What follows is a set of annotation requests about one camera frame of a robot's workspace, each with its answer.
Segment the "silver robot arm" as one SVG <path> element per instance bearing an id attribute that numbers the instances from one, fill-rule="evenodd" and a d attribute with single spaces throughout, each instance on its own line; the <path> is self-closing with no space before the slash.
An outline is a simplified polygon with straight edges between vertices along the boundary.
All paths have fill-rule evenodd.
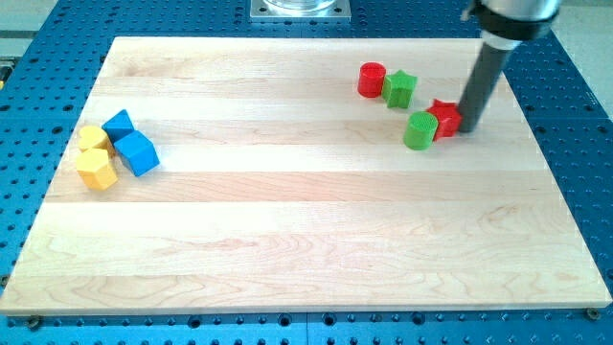
<path id="1" fill-rule="evenodd" d="M 486 45 L 511 51 L 524 41 L 547 35 L 560 4 L 561 0 L 470 0 L 461 20 L 475 17 Z"/>

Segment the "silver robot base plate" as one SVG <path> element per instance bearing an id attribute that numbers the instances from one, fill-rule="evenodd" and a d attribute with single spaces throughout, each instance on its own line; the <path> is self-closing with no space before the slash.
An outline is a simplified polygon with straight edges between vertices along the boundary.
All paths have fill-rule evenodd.
<path id="1" fill-rule="evenodd" d="M 250 0 L 249 15 L 256 21 L 352 18 L 350 0 Z"/>

